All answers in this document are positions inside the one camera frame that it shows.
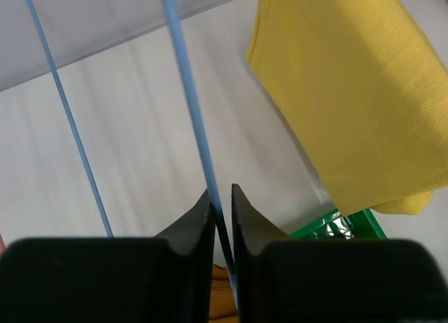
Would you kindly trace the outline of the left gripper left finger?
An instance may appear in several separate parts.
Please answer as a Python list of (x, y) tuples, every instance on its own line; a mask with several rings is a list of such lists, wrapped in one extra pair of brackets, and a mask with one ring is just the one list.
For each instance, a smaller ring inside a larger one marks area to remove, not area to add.
[(25, 238), (1, 255), (2, 322), (206, 322), (208, 193), (154, 237)]

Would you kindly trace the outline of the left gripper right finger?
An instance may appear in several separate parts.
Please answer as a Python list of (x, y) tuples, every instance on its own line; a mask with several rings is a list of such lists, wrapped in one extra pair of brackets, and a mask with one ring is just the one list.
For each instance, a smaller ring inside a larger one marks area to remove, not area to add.
[(241, 322), (446, 322), (447, 285), (417, 242), (295, 239), (232, 185)]

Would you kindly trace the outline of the brown trousers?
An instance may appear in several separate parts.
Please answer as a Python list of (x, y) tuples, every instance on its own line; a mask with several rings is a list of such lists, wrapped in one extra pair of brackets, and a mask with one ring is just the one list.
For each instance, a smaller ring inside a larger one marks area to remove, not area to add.
[(238, 323), (238, 312), (226, 268), (213, 264), (209, 322)]

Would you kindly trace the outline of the yellow trousers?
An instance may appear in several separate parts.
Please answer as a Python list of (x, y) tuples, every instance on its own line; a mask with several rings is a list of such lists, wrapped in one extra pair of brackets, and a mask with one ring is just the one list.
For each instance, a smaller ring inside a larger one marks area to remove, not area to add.
[(447, 186), (447, 70), (400, 0), (258, 0), (247, 60), (341, 213)]

